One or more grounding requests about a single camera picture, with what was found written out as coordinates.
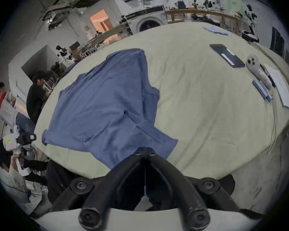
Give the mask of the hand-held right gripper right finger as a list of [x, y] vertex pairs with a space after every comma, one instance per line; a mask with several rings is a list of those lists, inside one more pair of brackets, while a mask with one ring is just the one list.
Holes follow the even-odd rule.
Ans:
[[208, 207], [215, 210], [240, 213], [237, 204], [220, 182], [211, 177], [201, 179], [184, 176], [152, 148], [144, 149], [145, 162], [170, 189], [170, 205], [174, 202], [180, 210], [182, 225], [188, 231], [202, 231], [211, 217]]

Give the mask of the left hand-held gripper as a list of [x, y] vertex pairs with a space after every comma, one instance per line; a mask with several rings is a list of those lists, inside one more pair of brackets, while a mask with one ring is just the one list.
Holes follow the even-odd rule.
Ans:
[[27, 167], [23, 167], [23, 160], [33, 159], [36, 154], [35, 148], [32, 142], [36, 140], [35, 134], [29, 134], [27, 132], [19, 132], [19, 127], [14, 126], [13, 133], [7, 134], [3, 137], [3, 146], [7, 152], [12, 152], [13, 155], [18, 155], [18, 158], [14, 159], [13, 166], [16, 166], [16, 170], [22, 177], [30, 175], [31, 170]]

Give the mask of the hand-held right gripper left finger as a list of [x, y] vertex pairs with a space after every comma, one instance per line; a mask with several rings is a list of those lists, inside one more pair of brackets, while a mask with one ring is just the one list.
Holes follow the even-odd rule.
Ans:
[[126, 181], [142, 167], [145, 148], [138, 148], [112, 168], [105, 176], [88, 179], [78, 177], [57, 198], [52, 207], [53, 212], [71, 210], [83, 200], [78, 222], [87, 231], [106, 229], [108, 214], [112, 204], [119, 203], [119, 191]]

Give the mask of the person's left hand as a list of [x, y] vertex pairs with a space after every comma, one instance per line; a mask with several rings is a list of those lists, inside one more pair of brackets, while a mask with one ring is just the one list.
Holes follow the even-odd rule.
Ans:
[[11, 171], [11, 169], [13, 168], [15, 171], [19, 172], [18, 167], [17, 167], [17, 163], [16, 163], [16, 159], [18, 159], [19, 165], [20, 165], [21, 167], [24, 167], [24, 157], [23, 157], [23, 154], [13, 154], [13, 155], [11, 156], [11, 162], [10, 162], [9, 171]]

